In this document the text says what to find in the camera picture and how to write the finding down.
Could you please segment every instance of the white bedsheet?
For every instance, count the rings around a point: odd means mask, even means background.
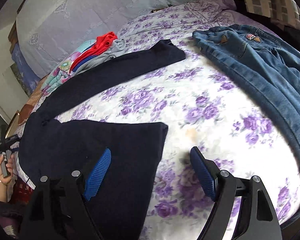
[[[199,0],[131,21],[119,33],[128,52],[171,39],[186,52],[186,60],[110,88],[56,117],[60,122],[160,121],[169,126],[140,239],[196,239],[201,232],[213,202],[191,168],[193,146],[236,177],[260,176],[280,223],[300,206],[298,164],[287,142],[260,108],[201,55],[191,38],[194,30],[233,23],[267,30],[231,9],[233,0]],[[28,180],[18,159],[17,171]],[[224,239],[231,239],[239,206],[237,198]]]

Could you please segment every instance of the metal screw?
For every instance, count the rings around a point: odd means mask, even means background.
[[[229,172],[228,172],[228,171],[225,171],[225,170],[220,171],[220,174],[221,174],[221,176],[223,176],[223,177],[228,177],[228,176],[229,176]]]
[[[260,182],[260,181],[261,181],[260,177],[258,177],[258,176],[253,176],[252,179],[253,179],[255,182]]]
[[[80,171],[72,171],[72,177],[78,177],[80,175]]]
[[[41,178],[40,178],[40,181],[41,182],[46,182],[48,180],[48,177],[47,176],[42,176]]]

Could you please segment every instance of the blue jeans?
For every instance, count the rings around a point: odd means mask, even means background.
[[[300,163],[300,52],[248,25],[213,27],[192,36],[201,52],[260,105]],[[281,226],[299,217],[300,209]]]

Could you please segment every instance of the red cloth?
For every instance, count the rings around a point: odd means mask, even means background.
[[[27,186],[22,179],[18,178],[13,186],[13,193],[9,203],[23,203],[27,204],[31,198],[33,189]]]
[[[75,66],[77,66],[85,58],[93,56],[93,55],[98,56],[98,55],[104,53],[107,49],[110,48],[110,46],[112,45],[112,42],[116,39],[118,39],[118,37],[117,37],[117,35],[115,35],[114,32],[108,32],[105,35],[98,36],[96,43],[90,49],[83,52],[72,63],[69,73],[71,73],[72,70],[75,68]]]

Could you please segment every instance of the human hand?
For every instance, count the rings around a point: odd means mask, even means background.
[[[10,172],[10,176],[4,178],[2,174],[2,169],[1,169],[1,163],[3,162],[3,154],[0,155],[0,182],[7,186],[9,182],[12,180],[13,176],[13,155],[11,155],[10,159],[8,160],[8,163],[6,164],[6,167],[8,168],[8,171]]]

